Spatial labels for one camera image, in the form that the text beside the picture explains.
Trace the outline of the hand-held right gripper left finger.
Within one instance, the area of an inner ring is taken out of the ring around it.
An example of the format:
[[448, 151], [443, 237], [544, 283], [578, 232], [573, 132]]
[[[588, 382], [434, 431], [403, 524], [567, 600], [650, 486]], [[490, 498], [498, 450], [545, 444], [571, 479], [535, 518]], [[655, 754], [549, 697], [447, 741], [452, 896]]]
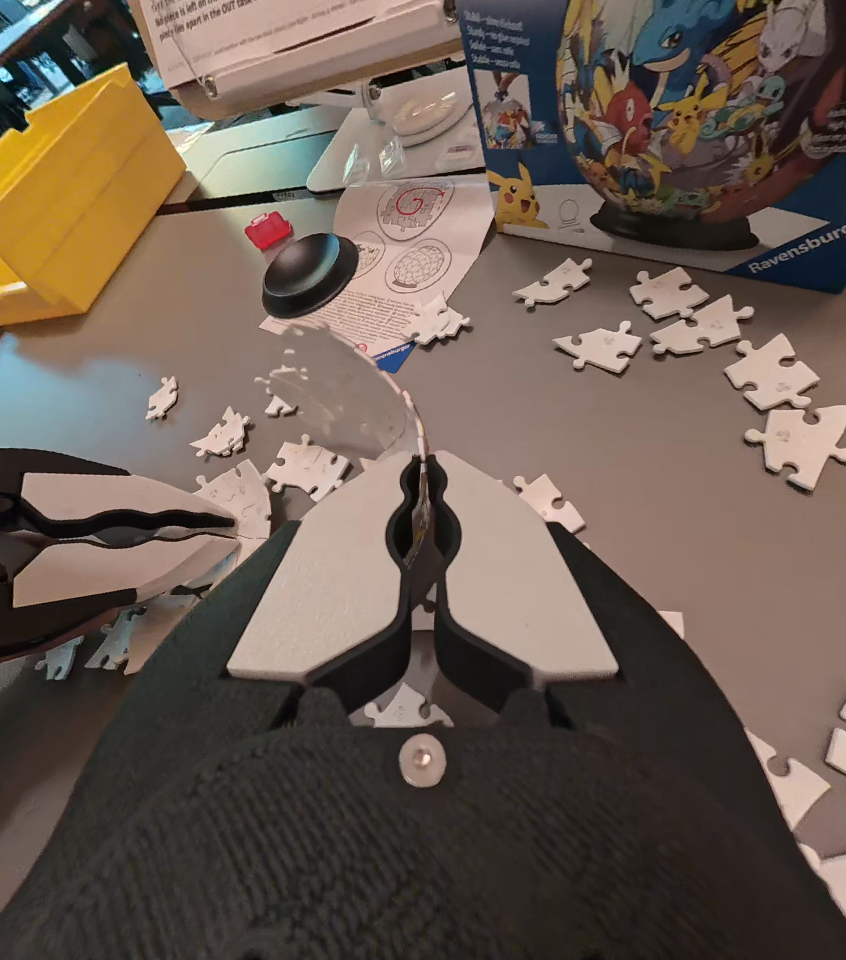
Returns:
[[314, 683], [409, 613], [421, 459], [399, 452], [309, 510], [226, 664], [254, 681]]

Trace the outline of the dark adjacent table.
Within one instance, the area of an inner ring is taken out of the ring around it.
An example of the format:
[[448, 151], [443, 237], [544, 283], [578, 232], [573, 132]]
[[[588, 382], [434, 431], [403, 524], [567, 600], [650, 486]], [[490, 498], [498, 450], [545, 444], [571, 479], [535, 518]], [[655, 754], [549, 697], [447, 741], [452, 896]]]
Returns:
[[160, 213], [233, 207], [304, 188], [349, 113], [333, 105], [260, 110], [189, 131], [187, 138], [174, 131], [185, 173]]

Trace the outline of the blue puzzle box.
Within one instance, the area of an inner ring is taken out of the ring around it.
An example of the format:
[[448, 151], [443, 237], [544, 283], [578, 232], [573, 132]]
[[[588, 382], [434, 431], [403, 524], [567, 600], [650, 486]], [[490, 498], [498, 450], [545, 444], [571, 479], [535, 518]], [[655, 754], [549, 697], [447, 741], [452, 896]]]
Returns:
[[844, 291], [846, 1], [455, 7], [499, 233]]

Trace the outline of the small red plastic clip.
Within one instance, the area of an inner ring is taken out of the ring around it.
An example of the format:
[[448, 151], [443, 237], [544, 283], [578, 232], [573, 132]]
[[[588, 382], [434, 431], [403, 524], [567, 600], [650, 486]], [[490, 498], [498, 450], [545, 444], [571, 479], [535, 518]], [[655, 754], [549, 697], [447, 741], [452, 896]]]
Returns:
[[292, 236], [293, 231], [291, 222], [277, 210], [261, 213], [244, 228], [245, 237], [260, 252], [282, 243]]

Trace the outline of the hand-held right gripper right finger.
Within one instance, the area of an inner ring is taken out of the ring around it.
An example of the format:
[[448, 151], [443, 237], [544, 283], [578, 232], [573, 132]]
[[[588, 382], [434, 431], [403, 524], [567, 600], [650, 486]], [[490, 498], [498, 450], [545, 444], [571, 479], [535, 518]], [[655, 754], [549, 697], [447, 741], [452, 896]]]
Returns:
[[460, 690], [546, 690], [618, 661], [551, 527], [500, 481], [441, 450], [427, 461], [442, 568], [433, 643]]

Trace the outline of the fan-shaped white puzzle cluster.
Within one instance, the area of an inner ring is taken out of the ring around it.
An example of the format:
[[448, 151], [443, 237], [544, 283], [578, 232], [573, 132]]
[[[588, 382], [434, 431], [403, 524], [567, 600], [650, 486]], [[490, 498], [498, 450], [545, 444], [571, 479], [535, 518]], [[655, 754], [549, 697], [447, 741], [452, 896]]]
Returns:
[[237, 536], [265, 541], [272, 533], [272, 501], [268, 478], [245, 459], [212, 481], [198, 476], [195, 494], [233, 516]]

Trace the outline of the black round ball stand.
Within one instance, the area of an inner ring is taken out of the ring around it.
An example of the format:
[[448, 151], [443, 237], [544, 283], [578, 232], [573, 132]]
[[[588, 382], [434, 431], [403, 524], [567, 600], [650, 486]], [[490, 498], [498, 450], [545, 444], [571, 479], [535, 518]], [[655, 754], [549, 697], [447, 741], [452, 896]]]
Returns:
[[270, 317], [293, 320], [327, 306], [351, 282], [359, 249], [334, 233], [314, 233], [283, 248], [266, 269], [261, 303]]

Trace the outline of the yellow plastic bin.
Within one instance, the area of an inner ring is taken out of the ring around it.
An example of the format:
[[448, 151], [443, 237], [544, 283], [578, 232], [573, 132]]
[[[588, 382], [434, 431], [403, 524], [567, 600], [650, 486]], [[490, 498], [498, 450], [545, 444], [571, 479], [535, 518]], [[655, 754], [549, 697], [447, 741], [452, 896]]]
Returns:
[[0, 326], [87, 312], [185, 172], [129, 66], [0, 138]]

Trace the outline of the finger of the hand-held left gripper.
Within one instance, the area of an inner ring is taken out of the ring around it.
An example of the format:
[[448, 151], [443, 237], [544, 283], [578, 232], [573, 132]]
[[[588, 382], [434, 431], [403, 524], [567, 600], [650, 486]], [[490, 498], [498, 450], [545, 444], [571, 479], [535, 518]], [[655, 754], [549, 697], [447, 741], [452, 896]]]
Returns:
[[234, 515], [195, 493], [127, 474], [22, 475], [18, 513], [55, 539], [88, 538], [113, 529], [154, 534], [164, 529], [237, 531]]
[[93, 541], [47, 546], [13, 578], [15, 609], [129, 591], [144, 601], [201, 576], [238, 546], [234, 536], [152, 538], [131, 547]]

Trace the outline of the white instruction leaflet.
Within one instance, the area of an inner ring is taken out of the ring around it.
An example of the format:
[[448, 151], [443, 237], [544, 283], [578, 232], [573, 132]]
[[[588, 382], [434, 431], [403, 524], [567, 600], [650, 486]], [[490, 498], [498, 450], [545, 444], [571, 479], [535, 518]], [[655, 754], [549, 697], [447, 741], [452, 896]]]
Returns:
[[485, 178], [423, 177], [346, 189], [333, 231], [358, 250], [350, 283], [314, 318], [394, 373], [412, 350], [402, 330], [416, 306], [449, 301], [478, 258], [493, 218]]

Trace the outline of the partly built puzzle ball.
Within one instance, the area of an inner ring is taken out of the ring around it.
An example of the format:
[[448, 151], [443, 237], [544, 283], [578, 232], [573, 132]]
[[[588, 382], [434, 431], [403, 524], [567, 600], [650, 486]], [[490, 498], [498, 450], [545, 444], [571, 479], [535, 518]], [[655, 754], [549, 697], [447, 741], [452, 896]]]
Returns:
[[411, 567], [432, 521], [427, 440], [412, 398], [328, 326], [299, 320], [289, 323], [277, 339], [283, 346], [280, 365], [254, 378], [269, 399], [269, 417], [296, 413], [305, 426], [302, 435], [344, 456], [362, 474], [399, 454], [419, 458], [418, 478], [410, 482], [416, 499], [409, 542], [400, 547], [404, 565]]

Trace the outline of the wooden board with instruction sheet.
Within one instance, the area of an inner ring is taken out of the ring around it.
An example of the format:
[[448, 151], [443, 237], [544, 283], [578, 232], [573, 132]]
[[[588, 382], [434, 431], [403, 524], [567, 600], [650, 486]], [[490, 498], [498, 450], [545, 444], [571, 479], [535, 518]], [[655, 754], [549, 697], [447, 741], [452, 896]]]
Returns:
[[453, 1], [130, 1], [164, 86], [219, 120], [463, 50]]

